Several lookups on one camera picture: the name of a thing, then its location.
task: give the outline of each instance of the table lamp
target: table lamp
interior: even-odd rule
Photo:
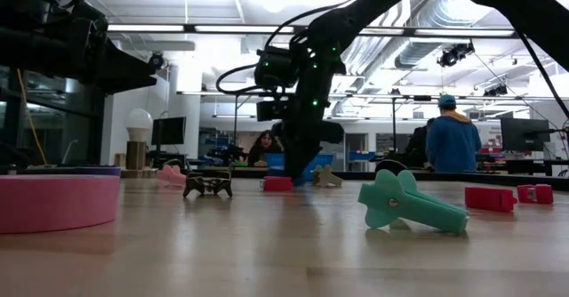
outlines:
[[[124,126],[128,131],[126,142],[126,169],[142,170],[146,163],[146,138],[152,129],[152,116],[144,109],[133,109]]]

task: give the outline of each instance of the black robotic arm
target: black robotic arm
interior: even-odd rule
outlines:
[[[321,141],[341,142],[344,131],[337,123],[323,121],[330,105],[328,94],[334,74],[344,74],[341,53],[359,32],[401,0],[355,0],[342,8],[330,10],[313,20],[308,28],[290,42],[290,50],[266,46],[259,52],[255,69],[259,87],[298,85],[294,95],[276,96],[260,102],[258,119],[282,121],[273,126],[284,146],[284,169],[298,177],[318,153]],[[569,24],[569,12],[555,0],[472,0],[502,12],[511,24],[569,69],[563,31]]]

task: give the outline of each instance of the man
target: man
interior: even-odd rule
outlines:
[[[436,173],[471,173],[477,169],[477,152],[482,147],[478,129],[456,112],[456,99],[441,96],[441,116],[427,134],[427,157]]]
[[[405,164],[412,167],[423,167],[428,162],[427,159],[427,132],[435,118],[430,118],[426,126],[416,128],[413,136],[405,148]]]

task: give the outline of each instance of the person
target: person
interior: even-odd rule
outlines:
[[[427,125],[415,128],[413,136],[405,148],[405,164],[413,167],[423,167],[428,162],[427,159],[427,131],[435,121],[430,118]]]
[[[265,154],[267,153],[281,153],[283,150],[278,145],[275,136],[271,131],[262,132],[255,143],[249,150],[247,157],[247,164],[250,167],[266,167],[267,160]]]
[[[427,158],[435,173],[471,173],[477,168],[476,155],[482,147],[478,129],[456,112],[456,99],[443,95],[438,101],[441,116],[427,134]]]

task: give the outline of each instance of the blue hoodie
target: blue hoodie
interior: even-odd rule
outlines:
[[[435,119],[427,134],[427,157],[436,173],[474,172],[481,147],[478,129],[453,111]]]

